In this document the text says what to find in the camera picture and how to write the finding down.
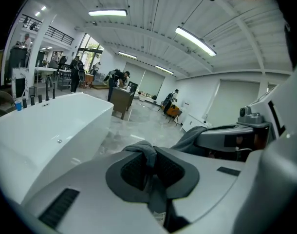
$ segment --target freestanding bathtub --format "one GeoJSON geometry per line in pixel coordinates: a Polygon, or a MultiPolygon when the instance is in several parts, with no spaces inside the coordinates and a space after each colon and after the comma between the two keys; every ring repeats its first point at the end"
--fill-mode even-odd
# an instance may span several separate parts
{"type": "Polygon", "coordinates": [[[76,93],[0,117],[0,187],[21,204],[90,160],[108,134],[113,104],[76,93]]]}

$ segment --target ceiling light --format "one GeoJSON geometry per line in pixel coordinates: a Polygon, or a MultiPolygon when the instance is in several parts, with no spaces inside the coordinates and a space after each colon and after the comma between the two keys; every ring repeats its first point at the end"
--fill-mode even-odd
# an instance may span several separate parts
{"type": "Polygon", "coordinates": [[[125,17],[127,15],[126,10],[94,10],[94,11],[89,11],[88,14],[92,17],[95,16],[121,16],[125,17]]]}
{"type": "Polygon", "coordinates": [[[169,73],[169,74],[171,74],[171,75],[173,75],[173,72],[171,72],[171,71],[169,71],[169,70],[167,70],[167,69],[165,69],[165,68],[162,68],[162,67],[160,67],[160,66],[158,66],[158,65],[155,65],[155,67],[156,67],[156,68],[159,68],[159,69],[161,69],[161,70],[163,70],[163,71],[165,71],[165,72],[167,72],[167,73],[169,73]]]}
{"type": "Polygon", "coordinates": [[[204,42],[199,40],[196,36],[192,35],[188,31],[186,31],[185,29],[183,29],[181,27],[178,27],[176,29],[176,33],[178,33],[179,35],[181,35],[181,36],[185,37],[186,39],[190,40],[191,42],[193,42],[194,44],[199,46],[201,49],[205,50],[210,56],[214,57],[217,54],[207,44],[205,44],[204,42]]]}
{"type": "Polygon", "coordinates": [[[123,56],[127,56],[127,57],[130,57],[130,58],[137,59],[137,57],[135,57],[135,56],[128,55],[128,54],[126,54],[126,53],[123,53],[123,52],[120,52],[120,51],[118,51],[118,53],[119,53],[119,54],[121,54],[121,55],[123,55],[123,56]]]}

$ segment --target gray floor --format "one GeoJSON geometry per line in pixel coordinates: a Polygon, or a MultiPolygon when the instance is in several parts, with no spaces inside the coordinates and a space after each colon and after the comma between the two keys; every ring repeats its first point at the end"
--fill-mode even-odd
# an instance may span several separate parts
{"type": "MultiPolygon", "coordinates": [[[[108,90],[96,90],[93,88],[78,88],[77,92],[107,100],[108,90]]],[[[39,90],[42,98],[45,99],[45,91],[39,90]]],[[[56,90],[56,96],[66,95],[69,90],[56,90]]],[[[142,102],[134,99],[129,112],[121,120],[121,113],[113,112],[108,136],[103,141],[96,155],[112,154],[120,152],[125,146],[147,140],[153,146],[171,147],[184,134],[180,131],[181,125],[166,120],[159,107],[149,102],[142,102]]]]}

